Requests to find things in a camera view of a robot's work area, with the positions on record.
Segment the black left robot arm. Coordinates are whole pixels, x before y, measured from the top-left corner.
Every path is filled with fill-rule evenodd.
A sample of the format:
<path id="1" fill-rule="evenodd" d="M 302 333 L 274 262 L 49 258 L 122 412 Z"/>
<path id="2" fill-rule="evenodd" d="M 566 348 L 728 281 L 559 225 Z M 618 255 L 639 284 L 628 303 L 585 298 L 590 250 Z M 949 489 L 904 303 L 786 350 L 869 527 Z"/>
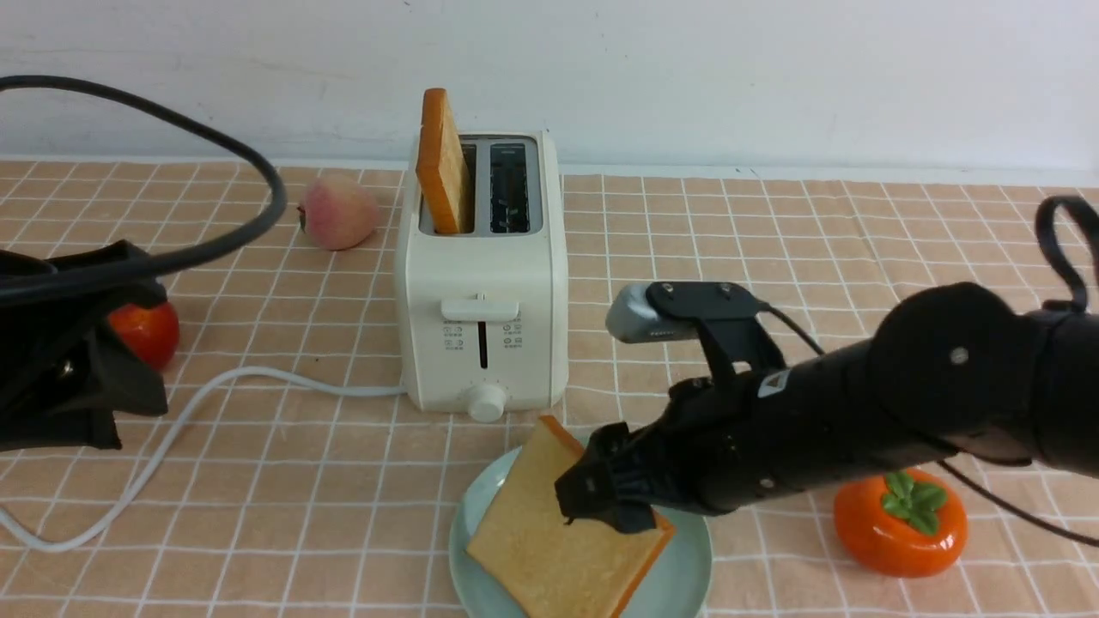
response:
<path id="1" fill-rule="evenodd" d="M 156 279 L 23 306 L 1 317 L 1 449 L 122 443 L 115 413 L 169 410 L 160 371 L 131 351 L 109 316 L 167 298 Z"/>

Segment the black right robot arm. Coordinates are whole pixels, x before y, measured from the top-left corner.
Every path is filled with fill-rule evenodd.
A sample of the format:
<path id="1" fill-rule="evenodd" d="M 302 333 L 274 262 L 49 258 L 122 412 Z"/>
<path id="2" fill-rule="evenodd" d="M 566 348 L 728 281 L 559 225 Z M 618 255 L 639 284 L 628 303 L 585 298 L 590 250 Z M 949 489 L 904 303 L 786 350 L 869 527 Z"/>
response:
<path id="1" fill-rule="evenodd" d="M 729 282 L 629 285 L 628 342 L 695 339 L 710 375 L 639 429 L 593 430 L 555 482 L 560 514 L 628 536 L 659 506 L 709 517 L 967 453 L 1096 477 L 1096 316 L 1015 313 L 962 282 L 906 298 L 872 339 L 789 367 L 764 305 Z"/>

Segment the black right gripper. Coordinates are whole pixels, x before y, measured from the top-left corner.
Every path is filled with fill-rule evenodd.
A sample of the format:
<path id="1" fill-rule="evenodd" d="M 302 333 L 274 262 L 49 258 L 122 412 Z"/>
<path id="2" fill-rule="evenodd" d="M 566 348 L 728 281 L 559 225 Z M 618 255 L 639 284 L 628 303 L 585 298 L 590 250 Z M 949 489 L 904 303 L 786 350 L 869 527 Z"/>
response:
<path id="1" fill-rule="evenodd" d="M 657 528 L 652 505 L 718 516 L 825 483 L 825 376 L 745 373 L 671 387 L 660 417 L 631 433 L 598 427 L 554 482 L 567 525 L 591 520 L 621 536 Z"/>

